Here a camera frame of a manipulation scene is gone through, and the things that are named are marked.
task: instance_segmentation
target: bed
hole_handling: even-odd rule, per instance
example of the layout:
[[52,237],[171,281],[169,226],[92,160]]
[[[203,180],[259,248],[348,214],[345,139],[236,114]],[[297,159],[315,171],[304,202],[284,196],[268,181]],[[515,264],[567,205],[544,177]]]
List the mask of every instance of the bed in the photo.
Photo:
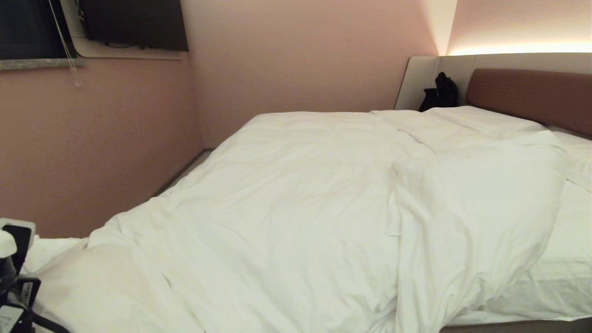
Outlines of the bed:
[[38,240],[36,311],[97,333],[589,331],[589,91],[479,69],[458,110],[257,116],[90,237]]

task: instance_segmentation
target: bed frame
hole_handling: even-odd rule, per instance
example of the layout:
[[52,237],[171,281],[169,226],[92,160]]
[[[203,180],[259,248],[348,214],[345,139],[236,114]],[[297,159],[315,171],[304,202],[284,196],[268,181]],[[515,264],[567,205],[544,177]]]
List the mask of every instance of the bed frame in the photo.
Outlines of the bed frame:
[[[590,74],[475,69],[466,103],[592,136]],[[453,326],[441,333],[592,333],[592,318]]]

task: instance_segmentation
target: window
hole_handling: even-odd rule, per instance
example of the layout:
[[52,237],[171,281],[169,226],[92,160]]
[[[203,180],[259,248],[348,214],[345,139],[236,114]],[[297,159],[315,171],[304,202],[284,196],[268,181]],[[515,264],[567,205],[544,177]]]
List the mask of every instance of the window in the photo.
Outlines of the window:
[[58,27],[75,57],[59,0],[0,0],[0,60],[66,58]]

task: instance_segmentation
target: window sill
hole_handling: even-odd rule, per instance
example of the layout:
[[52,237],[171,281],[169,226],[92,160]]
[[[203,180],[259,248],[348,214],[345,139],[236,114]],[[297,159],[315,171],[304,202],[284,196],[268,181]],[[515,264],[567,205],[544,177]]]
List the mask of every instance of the window sill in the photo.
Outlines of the window sill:
[[[72,59],[74,65],[84,66],[86,60],[83,58]],[[68,59],[17,59],[0,60],[0,71],[12,69],[31,69],[31,68],[50,68],[50,67],[69,67]]]

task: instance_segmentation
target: window blind cord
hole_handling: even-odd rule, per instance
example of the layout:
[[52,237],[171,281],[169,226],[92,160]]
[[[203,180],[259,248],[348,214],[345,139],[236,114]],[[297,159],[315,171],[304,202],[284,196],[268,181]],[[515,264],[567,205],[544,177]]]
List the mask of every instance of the window blind cord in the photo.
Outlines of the window blind cord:
[[60,39],[62,41],[62,46],[64,47],[64,50],[66,51],[66,58],[68,59],[68,65],[70,65],[70,72],[72,73],[72,76],[74,78],[74,86],[79,87],[83,84],[82,77],[80,76],[80,73],[78,72],[78,68],[76,68],[76,65],[74,64],[74,60],[72,59],[72,55],[70,54],[70,50],[68,49],[68,46],[66,45],[66,40],[64,39],[64,35],[62,34],[62,29],[60,28],[60,25],[57,22],[56,12],[53,9],[52,0],[47,0],[47,1],[49,1],[49,7],[52,9],[53,19],[56,22],[57,32],[60,35]]

